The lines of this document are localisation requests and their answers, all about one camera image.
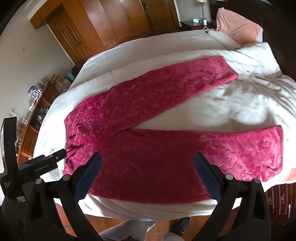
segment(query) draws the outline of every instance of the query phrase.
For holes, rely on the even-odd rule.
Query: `cluttered shelf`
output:
[[[71,83],[54,74],[52,78],[46,82],[39,84],[38,87],[32,86],[30,95],[34,92],[36,96],[32,96],[30,110],[23,120],[23,125],[19,134],[19,144],[17,152],[17,163],[21,164],[33,158],[33,153],[39,134],[41,124],[52,105],[53,101],[63,92],[69,89]]]

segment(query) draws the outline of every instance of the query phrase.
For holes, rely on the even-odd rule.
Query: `black robotic device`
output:
[[[78,201],[85,198],[101,169],[100,154],[95,153],[85,165],[78,167],[73,175],[65,175],[59,181],[46,183],[37,174],[48,171],[47,168],[54,168],[56,162],[66,156],[65,150],[47,158],[38,157],[31,160],[27,166],[18,167],[14,147],[15,132],[12,131],[15,126],[15,120],[11,118],[4,122],[6,163],[0,182],[1,186],[4,186],[6,197],[20,202],[23,201],[20,195],[24,193],[28,208],[24,232],[21,235],[9,227],[0,212],[0,238],[6,241],[102,241],[78,205]],[[209,164],[201,153],[194,156],[194,167],[211,198],[217,200],[218,205],[193,241],[270,241],[270,217],[259,179],[254,178],[251,182],[237,181],[231,174],[224,175],[217,166]],[[77,237],[66,233],[53,198],[61,200]],[[231,231],[219,237],[236,198],[242,198],[238,216]]]

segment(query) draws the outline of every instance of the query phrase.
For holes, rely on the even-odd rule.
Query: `bedside lamp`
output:
[[[203,13],[203,4],[204,3],[207,3],[207,0],[196,0],[197,2],[200,2],[202,4],[202,19],[203,19],[203,22],[204,22],[204,25],[206,26],[205,24],[205,17],[204,17],[204,13]]]

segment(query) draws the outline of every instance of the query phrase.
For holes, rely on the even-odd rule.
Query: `wooden wardrobe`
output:
[[[77,67],[121,43],[151,35],[139,0],[48,0],[31,18],[48,24]]]

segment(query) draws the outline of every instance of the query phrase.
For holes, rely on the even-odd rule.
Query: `person's leg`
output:
[[[173,226],[171,226],[169,232],[163,236],[163,241],[184,241],[181,236],[189,226],[190,220],[190,217],[180,218]]]
[[[155,223],[156,222],[152,221],[142,222],[137,220],[127,220],[99,233],[99,235],[104,241],[121,241],[128,236],[132,236],[139,241],[145,241],[147,232]]]

